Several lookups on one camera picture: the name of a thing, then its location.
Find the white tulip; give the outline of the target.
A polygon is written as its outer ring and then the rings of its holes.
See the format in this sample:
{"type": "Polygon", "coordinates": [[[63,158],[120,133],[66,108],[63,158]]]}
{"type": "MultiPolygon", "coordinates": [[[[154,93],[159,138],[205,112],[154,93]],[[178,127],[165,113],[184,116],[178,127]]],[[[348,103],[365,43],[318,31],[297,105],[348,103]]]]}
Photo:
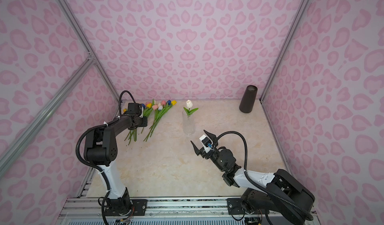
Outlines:
{"type": "Polygon", "coordinates": [[[186,101],[186,106],[184,107],[184,111],[187,116],[191,116],[196,111],[198,111],[198,108],[193,107],[193,102],[191,100],[186,101]]]}

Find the diagonal aluminium frame bar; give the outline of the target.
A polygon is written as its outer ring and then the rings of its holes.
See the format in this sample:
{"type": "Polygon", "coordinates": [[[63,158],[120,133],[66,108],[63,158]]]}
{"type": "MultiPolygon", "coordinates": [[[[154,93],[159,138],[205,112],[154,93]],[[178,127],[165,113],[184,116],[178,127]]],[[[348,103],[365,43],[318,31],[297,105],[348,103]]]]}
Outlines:
{"type": "Polygon", "coordinates": [[[11,146],[1,156],[1,178],[12,167],[13,163],[19,158],[26,147],[42,130],[45,124],[65,101],[72,90],[82,80],[88,70],[94,65],[94,58],[88,58],[82,66],[71,76],[71,78],[62,86],[46,106],[37,114],[26,129],[15,139],[11,146]]]}

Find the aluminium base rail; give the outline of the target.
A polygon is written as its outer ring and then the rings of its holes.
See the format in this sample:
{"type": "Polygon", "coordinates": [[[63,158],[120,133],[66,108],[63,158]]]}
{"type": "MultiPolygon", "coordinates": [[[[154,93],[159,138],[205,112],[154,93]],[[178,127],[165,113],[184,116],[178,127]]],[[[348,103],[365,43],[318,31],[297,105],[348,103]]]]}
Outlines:
{"type": "Polygon", "coordinates": [[[57,225],[288,225],[282,214],[258,210],[246,214],[241,198],[147,197],[134,198],[134,214],[102,217],[97,198],[68,199],[57,225]]]}

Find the black tapered vase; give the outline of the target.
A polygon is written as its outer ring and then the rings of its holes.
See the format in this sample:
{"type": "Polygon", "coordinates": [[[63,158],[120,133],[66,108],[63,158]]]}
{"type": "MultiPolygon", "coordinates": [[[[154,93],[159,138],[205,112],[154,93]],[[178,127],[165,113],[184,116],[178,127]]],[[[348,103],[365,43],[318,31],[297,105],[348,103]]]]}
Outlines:
{"type": "Polygon", "coordinates": [[[252,112],[253,107],[254,107],[254,103],[256,101],[257,93],[258,93],[257,86],[255,86],[255,85],[248,85],[247,86],[247,88],[243,94],[241,103],[239,105],[239,110],[241,112],[243,112],[243,113],[251,113],[252,112]]]}

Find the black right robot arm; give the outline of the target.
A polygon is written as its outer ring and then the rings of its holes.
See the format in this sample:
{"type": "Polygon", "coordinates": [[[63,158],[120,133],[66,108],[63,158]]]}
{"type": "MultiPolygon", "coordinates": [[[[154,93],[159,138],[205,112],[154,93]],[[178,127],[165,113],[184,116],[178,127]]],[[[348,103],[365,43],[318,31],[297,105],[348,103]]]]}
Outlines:
{"type": "Polygon", "coordinates": [[[293,225],[303,225],[313,221],[311,209],[315,196],[295,179],[288,171],[278,169],[274,173],[255,172],[248,169],[248,144],[245,137],[236,131],[227,131],[219,136],[208,131],[199,138],[202,147],[193,145],[197,156],[210,160],[223,173],[222,178],[229,187],[245,188],[240,198],[243,213],[265,212],[280,213],[293,225]],[[219,146],[219,140],[226,135],[237,135],[244,144],[244,165],[237,164],[233,152],[219,146]]]}

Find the bunch of artificial tulips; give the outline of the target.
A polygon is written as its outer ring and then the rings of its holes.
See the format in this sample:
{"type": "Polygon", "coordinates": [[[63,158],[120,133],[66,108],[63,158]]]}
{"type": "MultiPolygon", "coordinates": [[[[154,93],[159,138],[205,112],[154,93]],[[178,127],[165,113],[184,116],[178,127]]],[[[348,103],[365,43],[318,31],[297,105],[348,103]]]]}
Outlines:
{"type": "MultiPolygon", "coordinates": [[[[162,103],[165,103],[167,101],[166,100],[156,101],[155,99],[153,99],[150,102],[142,104],[143,109],[144,109],[144,115],[143,116],[146,116],[148,118],[148,123],[149,123],[148,124],[149,131],[148,131],[148,134],[146,135],[146,137],[144,138],[144,142],[147,142],[151,138],[149,133],[150,133],[152,125],[154,124],[156,110],[158,109],[159,106],[161,106],[162,103]]],[[[143,132],[144,132],[144,128],[143,129],[130,130],[128,135],[125,138],[125,141],[128,142],[128,145],[130,145],[132,142],[137,142],[138,135],[142,134],[143,132]]]]}

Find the clear glass vase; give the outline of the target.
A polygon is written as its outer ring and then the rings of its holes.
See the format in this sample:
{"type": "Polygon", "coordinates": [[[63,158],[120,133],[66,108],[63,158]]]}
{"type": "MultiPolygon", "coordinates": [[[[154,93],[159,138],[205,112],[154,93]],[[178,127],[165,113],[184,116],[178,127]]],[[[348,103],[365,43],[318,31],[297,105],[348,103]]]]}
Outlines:
{"type": "Polygon", "coordinates": [[[195,118],[194,115],[188,115],[185,111],[182,112],[183,115],[183,131],[186,135],[192,135],[196,131],[195,118]]]}

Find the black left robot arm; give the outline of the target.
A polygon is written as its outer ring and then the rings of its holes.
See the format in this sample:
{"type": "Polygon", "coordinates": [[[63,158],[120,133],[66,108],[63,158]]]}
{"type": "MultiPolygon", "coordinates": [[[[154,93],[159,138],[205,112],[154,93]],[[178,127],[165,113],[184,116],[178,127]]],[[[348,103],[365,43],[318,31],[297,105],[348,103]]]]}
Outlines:
{"type": "Polygon", "coordinates": [[[138,128],[147,127],[148,119],[144,116],[144,107],[135,101],[130,91],[124,90],[119,96],[119,114],[110,122],[104,122],[87,129],[78,139],[75,153],[85,166],[98,171],[106,194],[99,200],[101,216],[108,225],[107,217],[123,216],[116,220],[116,225],[128,225],[135,213],[128,188],[121,181],[116,158],[118,145],[116,137],[130,130],[136,136],[138,128]]]}

